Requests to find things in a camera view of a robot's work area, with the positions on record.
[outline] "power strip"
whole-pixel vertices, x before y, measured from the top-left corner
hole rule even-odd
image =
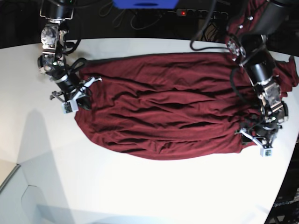
[[[208,14],[208,11],[206,10],[183,9],[183,8],[177,9],[176,12],[177,12],[177,16],[194,17],[194,18],[201,18],[201,19],[205,19]],[[211,16],[211,19],[228,20],[228,13],[214,11]]]

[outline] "white table surface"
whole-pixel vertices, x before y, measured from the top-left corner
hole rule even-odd
[[[196,43],[206,46],[223,45]],[[170,52],[191,52],[189,41],[83,40],[69,62],[79,56],[102,59]],[[40,54],[40,44],[0,49],[0,159],[22,164],[29,184],[40,187],[53,210],[69,210],[72,221],[65,223],[265,222],[299,132],[298,87],[284,99],[290,118],[278,133],[272,157],[261,157],[259,147],[253,146],[240,154],[153,161],[91,143],[74,114],[64,115],[59,101],[49,100],[58,87],[39,74]],[[272,55],[280,61],[289,58]]]

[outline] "blue box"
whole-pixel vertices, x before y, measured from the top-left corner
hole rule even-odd
[[[114,0],[117,8],[165,8],[173,9],[178,0]]]

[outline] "white table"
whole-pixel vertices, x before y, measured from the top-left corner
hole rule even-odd
[[[70,60],[168,52],[191,52],[189,42],[83,40]],[[39,74],[40,54],[40,44],[0,50],[0,159],[22,165],[28,183],[44,193],[57,223],[265,222],[299,132],[298,88],[284,99],[290,119],[278,133],[272,157],[261,157],[259,147],[248,147],[240,154],[153,161],[91,143],[74,114],[64,115],[59,101],[49,100],[58,88]],[[280,61],[289,57],[272,55]]]

